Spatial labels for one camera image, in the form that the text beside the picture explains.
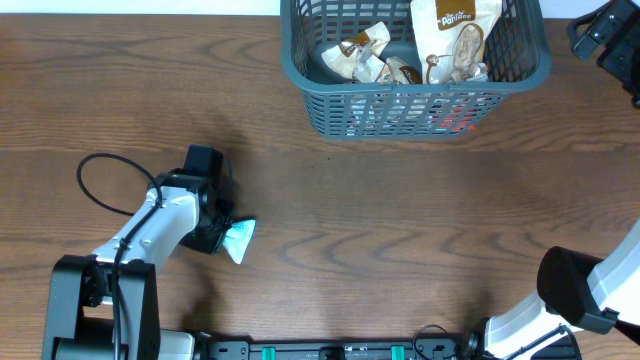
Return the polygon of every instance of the wooden surface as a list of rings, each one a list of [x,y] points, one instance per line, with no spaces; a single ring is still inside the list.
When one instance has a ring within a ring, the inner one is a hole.
[[[331,142],[279,65],[279,20],[0,16],[0,357],[39,356],[49,279],[127,220],[76,185],[95,151],[151,170],[192,143],[231,159],[244,264],[178,248],[159,278],[163,327],[266,339],[461,332],[535,288],[545,251],[606,256],[640,217],[640,116],[569,52],[453,142]],[[88,187],[135,210],[145,182],[108,161]],[[109,310],[98,310],[108,316]],[[620,334],[580,334],[585,359],[629,359]]]

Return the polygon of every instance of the plastic basket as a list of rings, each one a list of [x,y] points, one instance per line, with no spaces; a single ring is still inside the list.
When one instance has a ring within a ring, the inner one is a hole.
[[[542,83],[551,69],[540,4],[505,0],[488,36],[490,82],[444,85],[344,84],[321,54],[383,21],[391,42],[381,58],[399,56],[420,69],[410,0],[282,0],[282,67],[302,90],[311,125],[348,138],[453,137],[469,131],[510,94]]]

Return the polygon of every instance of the brown label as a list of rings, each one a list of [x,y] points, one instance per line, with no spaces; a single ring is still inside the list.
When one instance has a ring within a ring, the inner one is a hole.
[[[438,29],[447,30],[476,18],[475,0],[436,0]]]
[[[422,79],[420,78],[420,74],[418,70],[412,68],[411,66],[402,66],[400,71],[404,74],[404,77],[407,78],[409,84],[422,84]]]
[[[369,35],[363,31],[360,34],[341,42],[340,51],[342,51],[344,56],[349,57],[358,48],[358,46],[365,46],[369,41],[371,41],[371,39],[369,39]]]

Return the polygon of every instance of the wood grain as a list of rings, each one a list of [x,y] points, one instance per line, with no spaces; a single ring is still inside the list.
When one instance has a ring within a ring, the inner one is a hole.
[[[158,285],[166,328],[461,332],[530,293],[549,247],[606,256],[640,215],[640,117],[615,79],[573,57],[566,24],[546,22],[549,79],[474,134],[334,142],[280,69],[277,18],[0,16],[0,357],[39,356],[53,264],[126,221],[75,183],[94,151],[159,173],[213,144],[233,163],[237,215],[259,219],[242,266],[176,250]],[[124,166],[98,161],[86,178],[115,206],[142,200],[144,179]],[[579,340],[585,359],[640,355],[620,334]]]

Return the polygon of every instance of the white background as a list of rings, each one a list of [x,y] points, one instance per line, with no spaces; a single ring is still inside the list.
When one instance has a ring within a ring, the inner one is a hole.
[[[576,18],[595,10],[606,2],[606,0],[539,1],[542,15],[547,18]],[[278,15],[280,0],[0,0],[0,13],[7,12]]]

